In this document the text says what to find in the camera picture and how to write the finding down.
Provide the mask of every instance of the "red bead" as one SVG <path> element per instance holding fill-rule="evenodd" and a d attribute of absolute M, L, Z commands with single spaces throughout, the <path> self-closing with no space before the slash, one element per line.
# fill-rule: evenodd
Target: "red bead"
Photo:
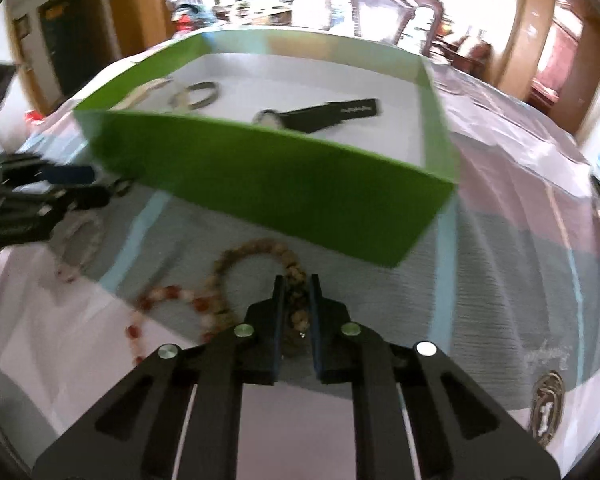
<path fill-rule="evenodd" d="M 196 298 L 193 300 L 193 308 L 198 312 L 209 310 L 209 298 Z"/>
<path fill-rule="evenodd" d="M 140 296 L 140 298 L 138 298 L 138 308 L 140 310 L 151 310 L 151 307 L 154 306 L 154 304 L 149 301 L 149 299 L 146 296 Z"/>
<path fill-rule="evenodd" d="M 125 333 L 129 339 L 138 339 L 141 335 L 140 327 L 136 325 L 129 325 L 126 327 Z"/>
<path fill-rule="evenodd" d="M 167 300 L 177 300 L 180 297 L 180 286 L 168 285 L 164 288 L 164 293 L 167 296 Z"/>

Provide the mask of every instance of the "brown beaded bracelet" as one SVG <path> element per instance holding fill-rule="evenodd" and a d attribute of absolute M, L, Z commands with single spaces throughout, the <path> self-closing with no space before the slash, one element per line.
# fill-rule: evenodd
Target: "brown beaded bracelet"
<path fill-rule="evenodd" d="M 213 273 L 205 280 L 203 294 L 197 295 L 193 290 L 183 289 L 178 285 L 169 285 L 152 288 L 149 293 L 138 298 L 136 309 L 132 314 L 132 322 L 125 329 L 125 335 L 129 339 L 134 355 L 134 364 L 138 365 L 144 359 L 141 342 L 144 314 L 161 301 L 181 300 L 189 303 L 201 316 L 200 325 L 206 330 L 202 336 L 202 341 L 205 343 L 210 341 L 215 334 L 235 325 L 237 319 L 222 291 L 222 279 L 231 266 L 254 254 L 272 254 L 285 267 L 285 302 L 290 311 L 289 324 L 293 330 L 286 331 L 283 349 L 286 354 L 293 353 L 294 347 L 297 348 L 299 345 L 298 338 L 303 338 L 309 329 L 306 273 L 298 264 L 296 254 L 285 244 L 271 238 L 258 238 L 250 240 L 236 249 L 222 252 L 220 259 L 214 262 Z"/>

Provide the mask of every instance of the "watch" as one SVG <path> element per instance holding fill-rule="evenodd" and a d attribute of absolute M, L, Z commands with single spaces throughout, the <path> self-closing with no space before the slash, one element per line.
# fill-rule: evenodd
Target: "watch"
<path fill-rule="evenodd" d="M 312 134 L 318 130 L 335 126 L 348 119 L 360 119 L 379 115 L 377 99 L 337 101 L 289 112 L 262 110 L 253 118 L 254 124 L 277 130 L 295 130 Z"/>

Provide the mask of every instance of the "blue stripe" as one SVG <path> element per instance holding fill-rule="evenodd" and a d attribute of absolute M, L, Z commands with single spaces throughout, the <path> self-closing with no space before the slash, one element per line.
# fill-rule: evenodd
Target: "blue stripe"
<path fill-rule="evenodd" d="M 578 318 L 578 368 L 576 372 L 576 384 L 582 384 L 582 378 L 584 376 L 584 306 L 578 269 L 576 268 L 576 260 L 573 257 L 573 250 L 570 247 L 567 247 L 567 259 L 569 261 L 569 266 L 571 267 L 573 295 L 576 298 L 576 305 L 578 307 L 576 313 Z"/>
<path fill-rule="evenodd" d="M 100 279 L 102 288 L 108 290 L 112 294 L 118 290 L 120 283 L 125 279 L 129 269 L 131 269 L 136 258 L 140 255 L 142 241 L 144 240 L 147 231 L 160 217 L 164 207 L 170 199 L 171 195 L 168 193 L 156 191 L 147 201 L 140 214 L 134 218 L 131 229 L 129 229 L 129 234 L 116 257 L 116 261 Z"/>
<path fill-rule="evenodd" d="M 427 338 L 448 354 L 456 316 L 458 271 L 458 197 L 453 195 L 438 215 L 436 233 L 436 284 L 433 315 Z"/>

